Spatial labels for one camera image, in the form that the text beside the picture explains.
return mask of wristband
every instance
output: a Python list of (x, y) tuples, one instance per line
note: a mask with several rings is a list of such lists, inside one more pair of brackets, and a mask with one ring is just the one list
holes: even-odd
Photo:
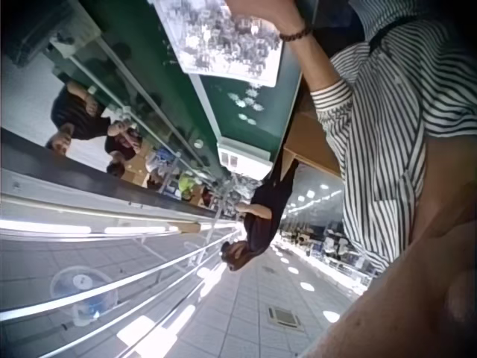
[(313, 27), (307, 25), (302, 31), (296, 34), (292, 34), (292, 35), (280, 34), (279, 37), (284, 43), (289, 43), (291, 41), (299, 40), (302, 37), (308, 36), (312, 32), (312, 30), (313, 30)]

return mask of white wall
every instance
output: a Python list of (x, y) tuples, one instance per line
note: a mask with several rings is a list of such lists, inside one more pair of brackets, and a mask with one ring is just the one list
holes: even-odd
[[(22, 69), (1, 58), (1, 126), (39, 145), (56, 131), (50, 112), (63, 83), (51, 73), (53, 67), (43, 54)], [(67, 155), (104, 172), (110, 161), (104, 140), (73, 140)]]

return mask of white striped shirt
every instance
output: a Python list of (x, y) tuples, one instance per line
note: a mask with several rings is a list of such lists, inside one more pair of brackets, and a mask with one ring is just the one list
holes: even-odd
[(335, 55), (341, 80), (312, 93), (345, 183), (345, 231), (380, 271), (408, 246), (423, 189), (424, 136), (477, 135), (477, 63), (449, 26), (409, 22), (370, 54), (380, 28), (424, 14), (415, 3), (351, 0), (367, 41)]

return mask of woman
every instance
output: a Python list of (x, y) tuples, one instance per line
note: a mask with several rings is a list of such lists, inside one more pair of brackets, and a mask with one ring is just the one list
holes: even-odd
[(225, 242), (222, 245), (222, 260), (229, 265), (231, 271), (241, 269), (270, 246), (293, 190), (297, 167), (298, 162), (293, 160), (285, 171), (285, 177), (281, 178), (282, 155), (280, 155), (271, 176), (257, 188), (250, 204), (237, 204), (237, 211), (246, 213), (244, 227), (247, 240), (233, 244)]

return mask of black clothing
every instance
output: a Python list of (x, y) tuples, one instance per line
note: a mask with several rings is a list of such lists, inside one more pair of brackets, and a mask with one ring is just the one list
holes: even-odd
[[(139, 143), (142, 142), (142, 138), (138, 131), (132, 128), (127, 129), (127, 133), (130, 136), (136, 137), (139, 140)], [(113, 151), (118, 151), (124, 155), (126, 160), (133, 159), (136, 155), (131, 144), (122, 136), (121, 134), (117, 136), (108, 136), (106, 142), (104, 143), (104, 150), (109, 154)]]
[(263, 253), (278, 231), (286, 203), (293, 190), (293, 179), (298, 162), (294, 160), (282, 181), (282, 155), (278, 156), (277, 164), (270, 178), (257, 188), (252, 197), (251, 204), (261, 204), (271, 210), (271, 220), (259, 218), (247, 213), (244, 219), (245, 231), (249, 249), (256, 254)]
[(53, 102), (51, 120), (58, 129), (66, 123), (74, 125), (72, 138), (88, 140), (107, 135), (111, 119), (101, 117), (103, 111), (104, 107), (98, 104), (96, 116), (91, 117), (86, 111), (86, 102), (64, 86)]

